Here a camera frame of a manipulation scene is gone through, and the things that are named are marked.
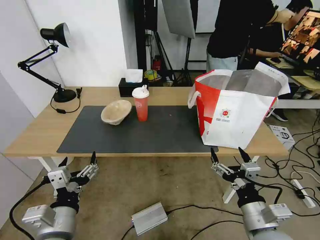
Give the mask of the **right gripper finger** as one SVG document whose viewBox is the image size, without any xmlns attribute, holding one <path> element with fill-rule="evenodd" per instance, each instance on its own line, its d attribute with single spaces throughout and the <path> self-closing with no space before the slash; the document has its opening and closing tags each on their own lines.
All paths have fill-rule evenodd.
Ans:
<svg viewBox="0 0 320 240">
<path fill-rule="evenodd" d="M 255 178 L 258 176 L 260 166 L 256 162 L 253 162 L 250 156 L 240 147 L 239 152 L 244 161 L 244 163 L 241 164 L 240 170 L 244 171 L 245 177 Z"/>
<path fill-rule="evenodd" d="M 218 157 L 213 149 L 213 147 L 211 147 L 211 169 L 213 169 L 218 175 L 223 176 L 225 175 L 230 175 L 231 174 L 231 169 L 229 169 L 227 166 L 225 166 L 224 164 L 220 164 Z"/>
</svg>

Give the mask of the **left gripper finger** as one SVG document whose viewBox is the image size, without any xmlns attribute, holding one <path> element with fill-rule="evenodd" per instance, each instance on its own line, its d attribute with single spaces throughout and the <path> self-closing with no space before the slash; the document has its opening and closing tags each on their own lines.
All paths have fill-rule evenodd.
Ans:
<svg viewBox="0 0 320 240">
<path fill-rule="evenodd" d="M 84 167 L 84 169 L 77 174 L 77 177 L 90 180 L 96 174 L 98 169 L 96 152 L 94 151 L 91 156 L 90 164 Z"/>
<path fill-rule="evenodd" d="M 57 168 L 48 172 L 47 176 L 54 190 L 67 187 L 71 179 L 71 173 L 67 167 L 68 157 L 65 157 Z"/>
</svg>

